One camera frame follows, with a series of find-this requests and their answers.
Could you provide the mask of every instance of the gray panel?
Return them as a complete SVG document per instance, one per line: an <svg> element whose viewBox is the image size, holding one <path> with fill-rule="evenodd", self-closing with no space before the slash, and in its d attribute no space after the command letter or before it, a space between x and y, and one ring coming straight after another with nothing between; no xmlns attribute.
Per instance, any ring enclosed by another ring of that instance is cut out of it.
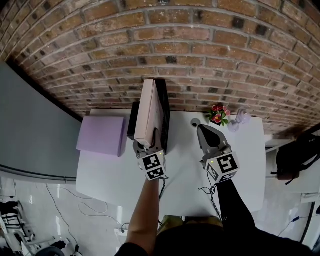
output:
<svg viewBox="0 0 320 256"><path fill-rule="evenodd" d="M0 62L0 165L76 178L80 127Z"/></svg>

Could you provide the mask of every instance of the bare forearm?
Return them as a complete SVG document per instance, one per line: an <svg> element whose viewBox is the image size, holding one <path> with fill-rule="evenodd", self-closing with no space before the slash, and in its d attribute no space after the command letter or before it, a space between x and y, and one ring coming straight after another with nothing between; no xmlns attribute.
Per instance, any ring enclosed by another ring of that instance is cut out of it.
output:
<svg viewBox="0 0 320 256"><path fill-rule="evenodd" d="M127 243L153 252L159 220L159 180L146 180L128 228Z"/></svg>

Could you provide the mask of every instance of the bag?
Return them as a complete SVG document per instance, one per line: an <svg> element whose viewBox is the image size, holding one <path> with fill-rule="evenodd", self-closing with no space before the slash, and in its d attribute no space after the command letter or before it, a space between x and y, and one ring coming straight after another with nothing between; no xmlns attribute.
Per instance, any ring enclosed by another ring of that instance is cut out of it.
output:
<svg viewBox="0 0 320 256"><path fill-rule="evenodd" d="M300 176L300 172L308 169L320 159L320 137L312 134L303 134L296 141L281 147L276 155L278 180L289 181L290 184L294 179Z"/></svg>

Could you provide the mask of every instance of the white marker cube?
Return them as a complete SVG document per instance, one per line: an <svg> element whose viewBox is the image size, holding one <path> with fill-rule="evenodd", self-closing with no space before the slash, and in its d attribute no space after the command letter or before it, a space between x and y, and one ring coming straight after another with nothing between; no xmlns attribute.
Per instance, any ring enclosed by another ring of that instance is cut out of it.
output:
<svg viewBox="0 0 320 256"><path fill-rule="evenodd" d="M149 181L166 175L166 159L163 150L140 158L138 163Z"/></svg>
<svg viewBox="0 0 320 256"><path fill-rule="evenodd" d="M206 161L205 170L216 183L232 179L239 169L239 161L235 152L220 155Z"/></svg>

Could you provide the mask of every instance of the pink flower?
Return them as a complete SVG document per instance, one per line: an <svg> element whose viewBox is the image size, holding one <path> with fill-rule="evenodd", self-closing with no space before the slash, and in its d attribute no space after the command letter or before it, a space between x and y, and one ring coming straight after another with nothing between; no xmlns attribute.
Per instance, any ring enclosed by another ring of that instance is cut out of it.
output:
<svg viewBox="0 0 320 256"><path fill-rule="evenodd" d="M214 120L217 124L218 123L221 123L221 114L216 114L213 118L212 118L212 120Z"/></svg>

